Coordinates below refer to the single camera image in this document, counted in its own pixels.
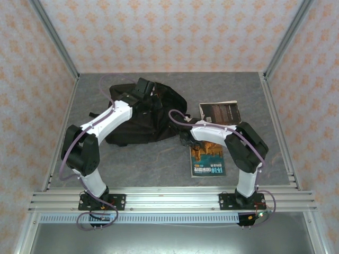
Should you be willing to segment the teal cave cover book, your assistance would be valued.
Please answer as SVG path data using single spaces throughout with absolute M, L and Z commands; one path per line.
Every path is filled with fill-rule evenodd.
M 202 149 L 190 147 L 191 177 L 219 177 L 226 175 L 223 148 L 219 144 L 202 141 Z

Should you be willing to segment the black backpack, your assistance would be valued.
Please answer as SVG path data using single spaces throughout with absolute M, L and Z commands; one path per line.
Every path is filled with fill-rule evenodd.
M 188 108 L 187 101 L 171 87 L 155 83 L 157 86 L 155 91 L 161 98 L 162 108 L 145 114 L 133 113 L 131 119 L 119 125 L 106 136 L 105 140 L 108 144 L 124 147 L 129 144 L 158 142 L 177 135 L 168 113 L 175 109 L 185 114 Z M 110 87 L 110 95 L 111 99 L 116 101 L 114 85 Z

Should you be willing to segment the black paperback book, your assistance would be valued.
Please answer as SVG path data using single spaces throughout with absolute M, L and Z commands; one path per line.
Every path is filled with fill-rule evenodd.
M 238 125 L 242 121 L 237 101 L 200 103 L 201 118 L 208 123 Z

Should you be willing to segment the grey metal lower shelf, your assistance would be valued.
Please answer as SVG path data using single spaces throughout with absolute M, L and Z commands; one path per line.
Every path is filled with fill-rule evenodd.
M 337 254 L 329 244 L 317 212 L 277 212 L 250 228 L 155 221 L 143 214 L 122 213 L 106 229 L 83 231 L 76 214 L 28 216 L 15 254 Z

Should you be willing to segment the aluminium mounting rail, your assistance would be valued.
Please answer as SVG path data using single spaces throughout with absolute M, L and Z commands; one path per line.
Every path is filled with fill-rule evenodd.
M 311 191 L 298 191 L 294 185 L 265 186 L 269 207 L 278 212 L 316 211 L 318 204 Z M 234 187 L 123 187 L 110 188 L 114 194 L 126 194 L 126 212 L 219 212 L 219 194 L 232 193 Z M 33 193 L 29 211 L 76 212 L 80 188 L 51 188 Z

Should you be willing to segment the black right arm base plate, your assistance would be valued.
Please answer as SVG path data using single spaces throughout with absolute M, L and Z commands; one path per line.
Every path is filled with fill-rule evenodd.
M 267 208 L 263 194 L 255 192 L 250 197 L 243 197 L 239 193 L 219 194 L 221 210 L 265 210 Z

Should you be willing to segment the aluminium side rail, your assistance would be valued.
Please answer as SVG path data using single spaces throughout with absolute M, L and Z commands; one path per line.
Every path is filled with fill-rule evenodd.
M 72 103 L 73 103 L 73 100 L 74 100 L 74 97 L 75 97 L 78 81 L 79 81 L 79 78 L 76 78 L 75 81 L 74 81 L 72 92 L 70 94 L 70 98 L 67 102 L 66 111 L 64 113 L 63 120 L 62 120 L 62 123 L 61 123 L 60 128 L 59 128 L 58 140 L 56 142 L 54 154 L 53 154 L 53 157 L 52 157 L 50 164 L 48 166 L 47 173 L 46 173 L 46 176 L 44 178 L 44 181 L 43 181 L 43 184 L 42 184 L 42 187 L 41 187 L 42 192 L 46 192 L 49 189 L 50 180 L 53 177 L 55 167 L 56 167 L 56 163 L 57 163 L 57 161 L 60 157 L 59 153 L 60 153 L 60 150 L 61 150 L 61 146 L 63 144 L 63 136 L 64 136 L 65 131 L 66 131 L 67 121 L 68 121 L 68 117 L 69 117 L 69 114 L 70 114 L 70 111 L 71 111 Z
M 298 191 L 302 191 L 302 185 L 298 179 L 298 173 L 295 170 L 294 162 L 292 160 L 292 156 L 289 151 L 289 148 L 288 148 L 288 145 L 287 145 L 284 133 L 283 133 L 283 129 L 280 123 L 278 112 L 275 107 L 273 96 L 272 96 L 272 93 L 269 87 L 269 82 L 266 80 L 263 72 L 260 72 L 258 75 L 259 75 L 261 85 L 263 88 L 263 92 L 266 98 L 266 102 L 267 102 L 267 105 L 270 111 L 271 119 L 273 122 L 273 126 L 274 126 L 275 133 L 278 139 L 280 151 L 282 154 L 282 158 L 283 158 L 287 173 L 289 176 L 292 176 L 294 178 L 296 189 Z

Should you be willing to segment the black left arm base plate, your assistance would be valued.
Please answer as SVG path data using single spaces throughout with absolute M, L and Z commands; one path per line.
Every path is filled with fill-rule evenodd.
M 78 210 L 80 211 L 113 211 L 113 208 L 99 202 L 91 197 L 88 193 L 81 193 L 78 203 Z M 103 200 L 113 205 L 118 211 L 124 211 L 126 204 L 126 194 L 104 194 Z

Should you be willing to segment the black controller bracket with lights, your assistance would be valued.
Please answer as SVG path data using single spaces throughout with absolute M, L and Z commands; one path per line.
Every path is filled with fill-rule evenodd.
M 252 229 L 265 225 L 271 218 L 271 212 L 261 211 L 257 213 L 239 213 L 238 218 L 238 226 L 240 226 L 242 229 Z

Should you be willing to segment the aluminium frame post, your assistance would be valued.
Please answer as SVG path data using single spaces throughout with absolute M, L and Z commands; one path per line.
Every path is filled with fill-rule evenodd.
M 292 19 L 290 25 L 288 26 L 287 31 L 284 34 L 281 42 L 279 43 L 278 48 L 275 51 L 266 71 L 263 73 L 263 77 L 265 80 L 269 80 L 270 77 L 273 75 L 276 67 L 278 66 L 278 63 L 282 59 L 294 35 L 301 26 L 304 18 L 308 14 L 308 11 L 312 6 L 313 2 L 314 0 L 302 0 L 300 7 L 298 8 L 294 18 Z
M 53 25 L 48 13 L 46 12 L 43 4 L 40 0 L 28 0 L 31 4 L 32 8 L 36 12 L 38 18 L 40 19 L 44 29 L 48 33 L 50 39 L 54 43 L 57 51 L 59 52 L 61 58 L 63 59 L 64 63 L 66 64 L 67 69 L 71 73 L 71 75 L 78 80 L 80 73 L 77 71 L 75 64 L 73 63 L 67 49 L 62 42 L 55 26 Z

